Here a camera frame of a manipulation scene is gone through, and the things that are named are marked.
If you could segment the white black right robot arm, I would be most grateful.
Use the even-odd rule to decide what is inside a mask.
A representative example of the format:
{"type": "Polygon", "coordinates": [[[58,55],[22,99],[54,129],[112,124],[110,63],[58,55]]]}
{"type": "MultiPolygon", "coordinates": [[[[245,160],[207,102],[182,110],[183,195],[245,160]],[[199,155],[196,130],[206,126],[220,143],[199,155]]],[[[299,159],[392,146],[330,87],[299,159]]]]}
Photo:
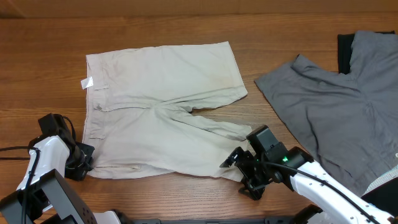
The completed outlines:
{"type": "Polygon", "coordinates": [[[243,174],[242,193],[261,199],[266,186],[282,183],[314,203],[294,223],[305,223],[317,213],[326,213],[337,223],[397,223],[397,217],[365,202],[337,182],[322,166],[299,147],[288,150],[283,143],[262,147],[252,155],[237,147],[221,168],[236,166],[243,174]]]}

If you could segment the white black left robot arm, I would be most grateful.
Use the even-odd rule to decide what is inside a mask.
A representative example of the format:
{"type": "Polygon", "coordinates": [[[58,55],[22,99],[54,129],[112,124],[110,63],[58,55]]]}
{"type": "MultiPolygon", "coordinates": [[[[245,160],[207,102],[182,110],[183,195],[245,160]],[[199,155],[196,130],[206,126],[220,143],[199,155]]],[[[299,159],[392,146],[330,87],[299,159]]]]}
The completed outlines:
{"type": "Polygon", "coordinates": [[[38,120],[42,134],[26,149],[29,165],[17,189],[1,200],[1,214],[8,223],[34,223],[44,212],[56,213],[46,223],[121,224],[112,210],[94,213],[67,180],[81,181],[92,170],[94,147],[76,140],[72,122],[60,114],[38,120]]]}

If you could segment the beige cotton shorts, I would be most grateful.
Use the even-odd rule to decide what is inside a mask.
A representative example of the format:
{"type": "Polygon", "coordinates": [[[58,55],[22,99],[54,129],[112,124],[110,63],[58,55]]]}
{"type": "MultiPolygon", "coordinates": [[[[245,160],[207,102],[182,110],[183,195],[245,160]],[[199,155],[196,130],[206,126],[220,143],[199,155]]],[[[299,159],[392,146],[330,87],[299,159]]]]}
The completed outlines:
{"type": "Polygon", "coordinates": [[[163,45],[86,56],[83,142],[92,177],[138,179],[178,172],[240,181],[222,163],[246,148],[251,127],[193,115],[247,95],[228,42],[163,45]]]}

